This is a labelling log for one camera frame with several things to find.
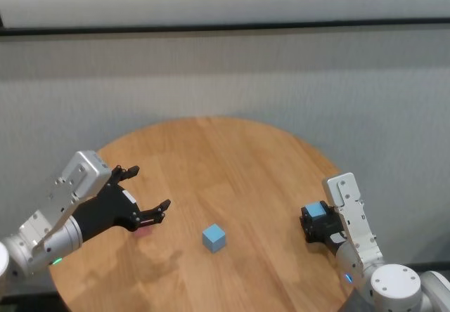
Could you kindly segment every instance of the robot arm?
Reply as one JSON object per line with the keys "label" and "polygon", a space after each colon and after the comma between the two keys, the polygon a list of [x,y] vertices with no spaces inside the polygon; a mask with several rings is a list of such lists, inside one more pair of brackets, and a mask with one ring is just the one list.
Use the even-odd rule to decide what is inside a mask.
{"label": "robot arm", "polygon": [[118,184],[138,172],[137,166],[111,170],[94,151],[77,152],[55,180],[49,205],[0,242],[0,293],[2,281],[42,271],[113,226],[135,231],[161,223],[170,200],[142,212]]}
{"label": "robot arm", "polygon": [[321,202],[302,208],[307,242],[324,242],[347,281],[376,311],[450,311],[450,283],[443,276],[429,271],[419,277],[406,266],[384,262],[352,173],[328,178],[323,187],[331,207]]}

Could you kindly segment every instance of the wood grain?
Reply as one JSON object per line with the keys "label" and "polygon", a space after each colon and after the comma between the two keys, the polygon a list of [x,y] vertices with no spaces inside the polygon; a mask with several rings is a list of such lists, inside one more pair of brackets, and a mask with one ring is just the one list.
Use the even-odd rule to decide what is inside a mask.
{"label": "wood grain", "polygon": [[[337,173],[293,135],[230,118],[165,122],[100,150],[141,167],[123,186],[148,209],[169,198],[150,235],[113,228],[51,267],[73,312],[337,311],[347,294],[323,248],[306,245],[300,207],[324,200]],[[202,231],[218,223],[216,254]]]}

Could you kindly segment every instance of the green led light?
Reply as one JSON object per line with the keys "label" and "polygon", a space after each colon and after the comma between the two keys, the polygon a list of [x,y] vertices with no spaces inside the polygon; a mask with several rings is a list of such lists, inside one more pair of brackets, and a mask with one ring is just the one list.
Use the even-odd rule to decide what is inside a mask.
{"label": "green led light", "polygon": [[58,258],[51,265],[55,265],[55,264],[59,263],[62,260],[63,260],[62,258]]}

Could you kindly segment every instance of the blue cube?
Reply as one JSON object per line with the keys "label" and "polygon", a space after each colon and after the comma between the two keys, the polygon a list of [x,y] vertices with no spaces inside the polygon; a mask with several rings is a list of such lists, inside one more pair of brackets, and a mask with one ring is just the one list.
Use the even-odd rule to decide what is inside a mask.
{"label": "blue cube", "polygon": [[304,206],[312,220],[318,219],[319,217],[322,217],[323,215],[326,215],[325,209],[322,207],[322,204],[320,202],[311,203]]}
{"label": "blue cube", "polygon": [[226,245],[225,232],[217,225],[213,224],[203,231],[203,245],[212,253],[219,251]]}

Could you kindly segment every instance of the blue led light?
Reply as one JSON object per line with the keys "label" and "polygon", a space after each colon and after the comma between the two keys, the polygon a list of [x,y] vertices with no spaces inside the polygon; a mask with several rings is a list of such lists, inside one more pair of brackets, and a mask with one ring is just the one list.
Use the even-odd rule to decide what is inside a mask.
{"label": "blue led light", "polygon": [[351,277],[351,275],[349,275],[348,273],[344,274],[345,279],[347,279],[347,282],[349,282],[350,284],[352,284],[353,279]]}

